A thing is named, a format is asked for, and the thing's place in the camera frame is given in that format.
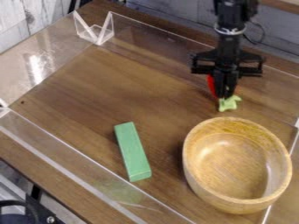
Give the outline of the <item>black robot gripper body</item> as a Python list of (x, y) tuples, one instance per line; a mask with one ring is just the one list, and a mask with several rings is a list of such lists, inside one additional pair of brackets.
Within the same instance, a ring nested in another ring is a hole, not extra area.
[(264, 58), (240, 48), (244, 28), (214, 28), (218, 34), (217, 46), (190, 56), (190, 72), (209, 74), (213, 78), (257, 77), (262, 73)]

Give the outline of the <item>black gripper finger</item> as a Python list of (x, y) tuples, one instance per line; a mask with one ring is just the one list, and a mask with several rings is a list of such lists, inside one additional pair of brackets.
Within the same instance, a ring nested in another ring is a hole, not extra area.
[(225, 97), (229, 98), (233, 95), (236, 85), (238, 81), (238, 72), (233, 71), (226, 75), (226, 84), (225, 84)]
[(214, 95), (218, 98), (225, 97), (225, 74), (220, 70), (213, 71), (213, 87), (214, 87)]

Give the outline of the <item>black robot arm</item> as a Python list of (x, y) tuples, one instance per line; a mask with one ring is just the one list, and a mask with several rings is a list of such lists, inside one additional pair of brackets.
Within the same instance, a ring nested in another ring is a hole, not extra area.
[(190, 72), (206, 74), (213, 95), (228, 99), (238, 79), (242, 76), (257, 77), (262, 73), (265, 58), (240, 48), (246, 22), (257, 14), (257, 0), (213, 0), (213, 9), (218, 43), (214, 49), (190, 56)]

